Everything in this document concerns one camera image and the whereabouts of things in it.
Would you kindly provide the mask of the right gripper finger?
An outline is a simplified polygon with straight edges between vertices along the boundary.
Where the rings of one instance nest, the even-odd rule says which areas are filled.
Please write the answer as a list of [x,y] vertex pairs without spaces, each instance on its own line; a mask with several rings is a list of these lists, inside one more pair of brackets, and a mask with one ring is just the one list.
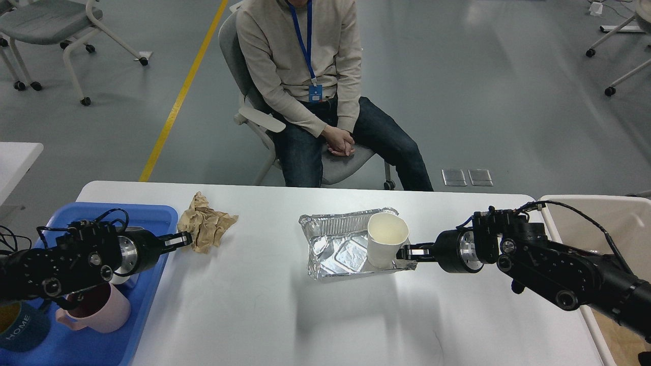
[[415,262],[435,262],[433,244],[405,244],[397,252],[399,260],[413,260]]

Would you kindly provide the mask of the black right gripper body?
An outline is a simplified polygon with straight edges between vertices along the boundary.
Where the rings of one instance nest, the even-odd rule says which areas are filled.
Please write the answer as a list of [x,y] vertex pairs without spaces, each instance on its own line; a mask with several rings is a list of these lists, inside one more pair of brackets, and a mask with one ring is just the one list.
[[441,232],[432,254],[448,273],[479,273],[484,266],[475,250],[474,232],[470,230]]

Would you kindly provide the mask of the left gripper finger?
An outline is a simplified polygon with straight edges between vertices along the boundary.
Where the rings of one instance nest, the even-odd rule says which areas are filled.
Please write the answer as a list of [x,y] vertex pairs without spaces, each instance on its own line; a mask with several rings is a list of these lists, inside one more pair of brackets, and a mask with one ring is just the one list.
[[187,231],[160,235],[157,236],[157,239],[164,241],[165,243],[193,243],[192,235]]
[[164,241],[162,253],[174,252],[179,248],[190,246],[193,243],[191,237],[174,237]]

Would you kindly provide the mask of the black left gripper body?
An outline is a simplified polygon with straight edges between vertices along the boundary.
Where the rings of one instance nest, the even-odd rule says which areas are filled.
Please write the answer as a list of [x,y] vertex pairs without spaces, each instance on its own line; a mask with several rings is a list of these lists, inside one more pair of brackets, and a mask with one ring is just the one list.
[[121,263],[116,269],[120,277],[132,276],[156,266],[164,241],[147,230],[126,231],[117,236],[121,250]]

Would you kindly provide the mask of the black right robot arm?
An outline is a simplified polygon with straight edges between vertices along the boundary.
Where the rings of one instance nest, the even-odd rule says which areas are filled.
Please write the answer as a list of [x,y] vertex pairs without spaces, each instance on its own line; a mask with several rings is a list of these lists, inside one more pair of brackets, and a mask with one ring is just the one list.
[[532,290],[565,311],[589,306],[649,341],[649,202],[640,198],[556,195],[491,206],[397,258],[449,273],[496,264],[516,294]]

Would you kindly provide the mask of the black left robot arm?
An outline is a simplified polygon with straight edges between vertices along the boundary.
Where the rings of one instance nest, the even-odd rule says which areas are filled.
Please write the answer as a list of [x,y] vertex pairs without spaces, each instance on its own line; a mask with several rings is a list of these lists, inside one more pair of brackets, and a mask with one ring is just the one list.
[[84,293],[114,277],[128,277],[156,266],[165,253],[192,244],[189,232],[156,236],[129,229],[129,216],[71,222],[67,227],[37,228],[42,248],[3,252],[2,305],[36,299],[55,301],[64,310],[77,308],[72,293]]

